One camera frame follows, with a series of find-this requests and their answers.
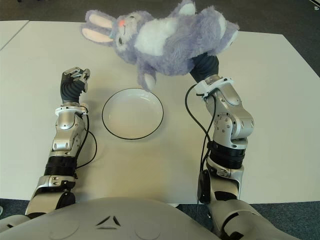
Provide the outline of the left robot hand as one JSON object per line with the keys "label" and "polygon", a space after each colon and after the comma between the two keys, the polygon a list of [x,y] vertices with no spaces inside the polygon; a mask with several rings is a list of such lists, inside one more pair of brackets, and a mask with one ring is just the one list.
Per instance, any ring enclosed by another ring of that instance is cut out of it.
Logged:
{"label": "left robot hand", "polygon": [[60,96],[62,103],[73,103],[76,106],[80,105],[80,96],[82,92],[88,91],[88,80],[90,78],[91,71],[81,69],[79,67],[73,67],[65,70],[61,76],[60,82]]}

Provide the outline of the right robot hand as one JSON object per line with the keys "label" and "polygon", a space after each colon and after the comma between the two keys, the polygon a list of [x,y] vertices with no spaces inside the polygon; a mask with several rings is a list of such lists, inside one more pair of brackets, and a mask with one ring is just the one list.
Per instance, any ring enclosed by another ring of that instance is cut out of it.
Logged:
{"label": "right robot hand", "polygon": [[219,74],[219,60],[217,56],[203,53],[197,57],[193,57],[194,68],[190,71],[193,79],[199,83],[207,77]]}

